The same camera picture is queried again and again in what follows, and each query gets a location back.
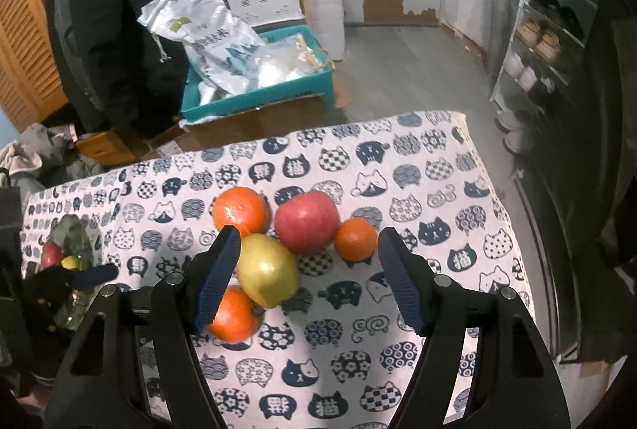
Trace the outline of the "yellow apple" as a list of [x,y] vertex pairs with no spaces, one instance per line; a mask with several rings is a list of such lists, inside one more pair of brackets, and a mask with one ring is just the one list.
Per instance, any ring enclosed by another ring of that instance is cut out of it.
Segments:
[[82,266],[82,262],[79,257],[75,257],[74,255],[68,255],[68,257],[64,257],[61,261],[62,267],[69,270],[79,270]]

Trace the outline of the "dark red apple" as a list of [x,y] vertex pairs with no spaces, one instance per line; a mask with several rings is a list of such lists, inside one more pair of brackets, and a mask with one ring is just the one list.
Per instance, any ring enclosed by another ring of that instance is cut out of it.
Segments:
[[64,251],[53,241],[47,241],[42,247],[41,267],[47,269],[62,263]]

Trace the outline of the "orange front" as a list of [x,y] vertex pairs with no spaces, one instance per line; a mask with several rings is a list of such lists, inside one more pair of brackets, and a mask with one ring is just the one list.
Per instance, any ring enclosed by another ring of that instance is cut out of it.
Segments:
[[253,336],[260,326],[256,304],[238,286],[228,286],[216,315],[206,328],[226,344],[240,344]]

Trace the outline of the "green pear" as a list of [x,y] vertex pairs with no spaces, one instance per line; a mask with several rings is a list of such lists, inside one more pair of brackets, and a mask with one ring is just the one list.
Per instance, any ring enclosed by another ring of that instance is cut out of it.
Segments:
[[296,257],[279,240],[264,234],[242,240],[238,284],[259,306],[270,309],[289,300],[297,292],[298,275]]

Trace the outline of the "small mandarin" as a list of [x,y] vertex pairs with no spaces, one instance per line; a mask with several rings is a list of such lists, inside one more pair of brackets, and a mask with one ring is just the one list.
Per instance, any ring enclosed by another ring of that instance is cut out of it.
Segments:
[[367,261],[376,252],[376,230],[365,219],[354,217],[340,224],[335,234],[334,247],[348,265]]

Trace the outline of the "large orange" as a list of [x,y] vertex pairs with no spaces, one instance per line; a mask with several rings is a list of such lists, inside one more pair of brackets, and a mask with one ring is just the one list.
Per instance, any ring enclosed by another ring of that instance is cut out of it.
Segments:
[[218,231],[231,225],[240,232],[241,238],[264,234],[271,221],[268,202],[247,187],[233,187],[222,192],[215,199],[211,212]]

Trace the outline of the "green ceramic bowl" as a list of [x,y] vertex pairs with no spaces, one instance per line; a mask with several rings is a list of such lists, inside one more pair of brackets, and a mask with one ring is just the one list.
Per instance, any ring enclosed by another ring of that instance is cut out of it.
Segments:
[[[95,266],[91,240],[85,226],[74,214],[63,215],[52,224],[44,243],[41,267],[62,266],[67,270],[88,270]],[[96,295],[95,288],[72,289],[70,297],[54,316],[64,329],[77,330]]]

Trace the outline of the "cat pattern tablecloth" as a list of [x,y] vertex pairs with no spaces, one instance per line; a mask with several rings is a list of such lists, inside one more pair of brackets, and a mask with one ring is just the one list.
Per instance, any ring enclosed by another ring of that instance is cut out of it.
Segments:
[[256,327],[193,339],[231,428],[384,428],[424,340],[403,319],[376,254],[391,227],[433,272],[531,299],[508,213],[458,112],[424,111],[166,156],[30,197],[24,271],[49,261],[75,216],[88,261],[122,290],[181,272],[230,221],[247,266],[235,312]]

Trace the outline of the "pile of grey clothes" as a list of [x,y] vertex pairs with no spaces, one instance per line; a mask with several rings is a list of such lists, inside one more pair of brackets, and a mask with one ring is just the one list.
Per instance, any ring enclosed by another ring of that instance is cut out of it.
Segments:
[[66,182],[99,176],[105,169],[82,155],[73,124],[30,125],[1,149],[1,184],[11,184],[27,195]]

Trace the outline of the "wooden louvered wardrobe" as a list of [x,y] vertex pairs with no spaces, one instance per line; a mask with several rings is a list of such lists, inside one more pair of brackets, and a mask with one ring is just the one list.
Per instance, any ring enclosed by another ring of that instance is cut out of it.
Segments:
[[1,109],[18,131],[68,103],[52,53],[44,0],[0,0]]

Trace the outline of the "teal cardboard box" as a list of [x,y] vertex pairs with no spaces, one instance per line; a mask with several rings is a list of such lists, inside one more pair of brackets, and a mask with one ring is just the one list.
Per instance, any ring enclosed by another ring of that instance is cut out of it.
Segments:
[[326,109],[336,107],[332,60],[305,24],[262,31],[264,45],[247,60],[248,84],[229,94],[191,69],[182,97],[182,117],[190,124],[260,108],[274,102],[318,94]]

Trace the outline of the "white rice bag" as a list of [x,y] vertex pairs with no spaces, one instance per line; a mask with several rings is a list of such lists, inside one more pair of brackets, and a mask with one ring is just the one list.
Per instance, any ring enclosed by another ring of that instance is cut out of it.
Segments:
[[252,91],[256,72],[248,61],[264,40],[223,0],[153,0],[138,22],[153,36],[182,44],[208,85],[230,96]]

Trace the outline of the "clear plastic bag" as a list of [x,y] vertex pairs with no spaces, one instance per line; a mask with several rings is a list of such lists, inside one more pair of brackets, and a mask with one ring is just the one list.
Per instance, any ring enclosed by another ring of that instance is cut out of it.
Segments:
[[326,51],[311,48],[301,33],[261,46],[250,58],[259,89],[308,77],[331,66]]

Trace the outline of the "black hanging coat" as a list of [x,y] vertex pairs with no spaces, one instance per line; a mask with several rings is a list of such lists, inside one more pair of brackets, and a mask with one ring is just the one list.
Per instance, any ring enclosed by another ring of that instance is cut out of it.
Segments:
[[62,90],[86,133],[117,129],[151,139],[174,124],[188,60],[139,23],[153,0],[45,0]]

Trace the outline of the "shoe rack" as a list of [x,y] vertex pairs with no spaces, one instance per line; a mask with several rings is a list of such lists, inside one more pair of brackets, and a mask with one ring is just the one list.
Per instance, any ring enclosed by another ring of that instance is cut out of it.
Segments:
[[491,100],[504,149],[525,155],[569,98],[598,0],[519,0]]

